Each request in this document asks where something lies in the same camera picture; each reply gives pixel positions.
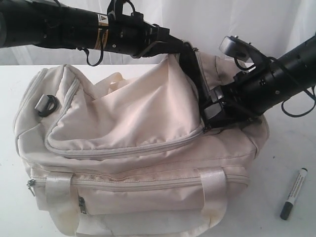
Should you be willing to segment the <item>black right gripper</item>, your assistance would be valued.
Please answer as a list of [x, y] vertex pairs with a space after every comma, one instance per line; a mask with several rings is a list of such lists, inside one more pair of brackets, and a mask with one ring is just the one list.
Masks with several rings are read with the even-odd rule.
[[257, 120], [268, 109], [271, 76], [270, 69], [240, 71], [232, 82], [211, 89], [201, 107], [204, 127], [220, 128]]

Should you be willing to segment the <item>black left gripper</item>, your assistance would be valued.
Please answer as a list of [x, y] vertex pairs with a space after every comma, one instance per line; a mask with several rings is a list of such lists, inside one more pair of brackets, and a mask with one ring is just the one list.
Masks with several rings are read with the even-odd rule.
[[108, 25], [100, 30], [100, 49], [132, 58], [179, 53], [182, 71], [194, 83], [201, 109], [209, 105], [209, 87], [199, 64], [199, 50], [170, 34], [168, 28], [144, 21], [137, 11], [124, 15], [121, 8], [108, 8]]

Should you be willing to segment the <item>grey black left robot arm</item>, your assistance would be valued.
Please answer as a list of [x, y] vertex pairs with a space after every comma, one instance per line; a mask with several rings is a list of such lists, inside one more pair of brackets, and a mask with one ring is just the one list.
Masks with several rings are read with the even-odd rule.
[[206, 82], [198, 69], [195, 49], [170, 30], [144, 20], [142, 13], [123, 13], [124, 1], [113, 0], [107, 13], [69, 7], [53, 0], [3, 0], [0, 3], [2, 48], [34, 45], [49, 49], [112, 52], [132, 58], [178, 54], [181, 69], [198, 91], [198, 102], [209, 101]]

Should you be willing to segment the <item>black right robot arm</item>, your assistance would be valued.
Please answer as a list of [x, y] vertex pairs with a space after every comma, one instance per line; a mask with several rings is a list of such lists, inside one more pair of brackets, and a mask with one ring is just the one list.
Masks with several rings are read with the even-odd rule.
[[265, 56], [237, 36], [224, 37], [220, 51], [240, 69], [233, 81], [208, 92], [201, 116], [206, 129], [257, 120], [265, 111], [305, 92], [312, 100], [316, 87], [316, 38], [301, 43], [282, 57]]

